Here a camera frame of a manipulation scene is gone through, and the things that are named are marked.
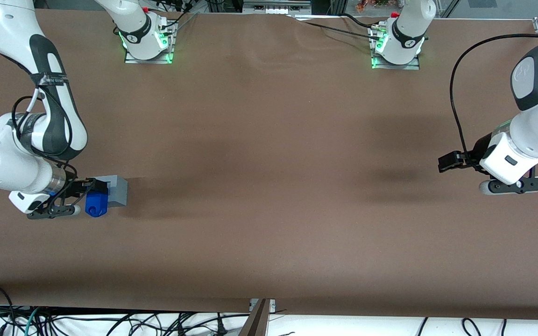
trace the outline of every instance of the metal mounting plate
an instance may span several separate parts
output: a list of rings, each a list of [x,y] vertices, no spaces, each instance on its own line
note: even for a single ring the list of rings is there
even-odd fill
[[[250,299],[250,303],[248,304],[248,311],[252,311],[255,308],[256,303],[258,301],[259,299]],[[275,313],[275,299],[269,300],[269,306],[271,306],[271,308],[269,309],[269,312]]]
[[[371,28],[367,28],[369,36],[377,36],[382,38],[385,32],[386,22],[381,21],[378,25],[373,25]],[[395,69],[395,70],[419,70],[420,63],[418,56],[414,56],[414,59],[408,64],[398,65],[387,62],[382,55],[375,51],[376,46],[382,41],[371,40],[369,46],[371,47],[371,66],[373,69]]]
[[[159,55],[148,60],[139,60],[134,58],[128,51],[126,51],[125,63],[128,64],[171,64],[173,63],[173,51],[176,47],[176,36],[179,23],[175,23],[171,27],[167,28],[168,36],[161,38],[162,41],[167,41],[168,47],[163,50]]]

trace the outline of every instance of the green cable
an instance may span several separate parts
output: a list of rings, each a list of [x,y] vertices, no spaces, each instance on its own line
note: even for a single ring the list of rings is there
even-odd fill
[[[32,313],[30,313],[30,317],[28,317],[28,321],[26,321],[26,329],[24,330],[24,336],[28,336],[28,329],[30,329],[30,323],[32,323],[32,319],[34,319],[37,310],[39,310],[39,307],[35,308]]]

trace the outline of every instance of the blue object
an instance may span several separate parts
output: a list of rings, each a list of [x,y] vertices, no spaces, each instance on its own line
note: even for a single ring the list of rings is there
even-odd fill
[[[101,217],[107,213],[107,200],[109,195],[99,193],[98,191],[90,191],[86,195],[85,210],[91,217]]]

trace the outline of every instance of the brown table surface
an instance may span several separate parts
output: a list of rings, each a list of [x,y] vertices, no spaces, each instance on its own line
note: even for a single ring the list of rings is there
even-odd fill
[[[364,39],[282,15],[199,15],[171,65],[124,64],[105,12],[38,19],[90,137],[73,164],[127,178],[129,205],[30,221],[0,190],[15,303],[246,311],[271,297],[288,313],[538,318],[538,194],[483,196],[484,176],[437,170],[460,148],[455,60],[529,21],[434,21],[421,70],[398,71],[373,70]],[[517,113],[510,71],[536,44],[466,58],[470,146]],[[30,93],[0,56],[0,115]]]

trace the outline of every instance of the white cable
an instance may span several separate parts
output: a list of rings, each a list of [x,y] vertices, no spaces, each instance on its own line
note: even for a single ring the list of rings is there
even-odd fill
[[[34,108],[36,99],[39,97],[39,89],[35,89],[35,92],[32,94],[32,99],[30,100],[30,103],[28,104],[28,107],[26,108],[26,112],[30,113],[32,111],[32,108]]]

